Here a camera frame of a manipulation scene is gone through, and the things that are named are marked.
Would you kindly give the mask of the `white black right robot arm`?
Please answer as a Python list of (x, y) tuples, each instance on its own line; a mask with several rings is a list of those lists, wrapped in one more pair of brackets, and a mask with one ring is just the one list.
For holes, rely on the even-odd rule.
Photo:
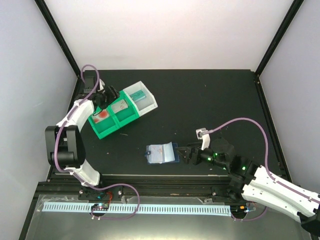
[(215, 196), (229, 203), (256, 202), (281, 212), (312, 235), (320, 235), (320, 195), (268, 173), (266, 168), (236, 153), (235, 147), (217, 138), (209, 147), (199, 142), (176, 147), (183, 161), (194, 165), (207, 162), (230, 178), (228, 186), (214, 188)]

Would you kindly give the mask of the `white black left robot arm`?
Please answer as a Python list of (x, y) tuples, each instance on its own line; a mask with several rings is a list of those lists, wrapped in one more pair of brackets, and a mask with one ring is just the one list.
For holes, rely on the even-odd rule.
[(66, 116), (56, 125), (45, 129), (45, 144), (48, 163), (60, 173), (69, 174), (89, 189), (97, 200), (103, 199), (108, 188), (102, 174), (86, 159), (86, 150), (81, 130), (97, 108), (106, 109), (120, 97), (113, 86), (105, 86), (99, 76), (87, 76), (85, 80), (95, 83), (89, 93), (80, 94)]

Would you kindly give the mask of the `blue leather card holder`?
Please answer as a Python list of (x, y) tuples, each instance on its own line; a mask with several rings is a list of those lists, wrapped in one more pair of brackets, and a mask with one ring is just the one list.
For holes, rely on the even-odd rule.
[(176, 150), (177, 147), (178, 144), (175, 142), (147, 145), (144, 156), (149, 165), (179, 163), (180, 158)]

